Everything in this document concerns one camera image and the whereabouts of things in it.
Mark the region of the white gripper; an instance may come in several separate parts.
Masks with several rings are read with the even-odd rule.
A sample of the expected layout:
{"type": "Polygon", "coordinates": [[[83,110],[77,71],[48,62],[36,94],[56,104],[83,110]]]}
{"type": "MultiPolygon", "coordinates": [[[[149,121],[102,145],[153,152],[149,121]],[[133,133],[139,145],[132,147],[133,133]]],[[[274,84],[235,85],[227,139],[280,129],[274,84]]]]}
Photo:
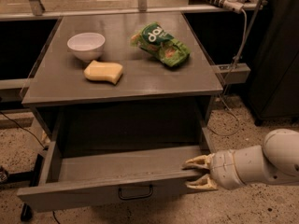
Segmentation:
{"type": "Polygon", "coordinates": [[[225,189],[238,189],[245,186],[238,169],[241,165],[242,152],[236,149],[222,150],[214,154],[201,155],[186,160],[182,168],[210,170],[195,181],[186,181],[189,189],[217,190],[218,185],[225,189]]]}

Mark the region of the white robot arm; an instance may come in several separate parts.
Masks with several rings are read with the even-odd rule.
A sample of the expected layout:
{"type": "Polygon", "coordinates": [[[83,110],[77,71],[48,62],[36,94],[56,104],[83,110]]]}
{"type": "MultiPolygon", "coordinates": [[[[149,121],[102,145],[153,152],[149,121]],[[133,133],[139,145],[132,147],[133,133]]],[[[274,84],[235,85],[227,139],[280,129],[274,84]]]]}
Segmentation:
{"type": "Polygon", "coordinates": [[[184,169],[209,173],[187,181],[189,189],[238,189],[252,183],[297,186],[299,184],[299,132],[276,129],[258,146],[227,149],[185,161],[184,169]]]}

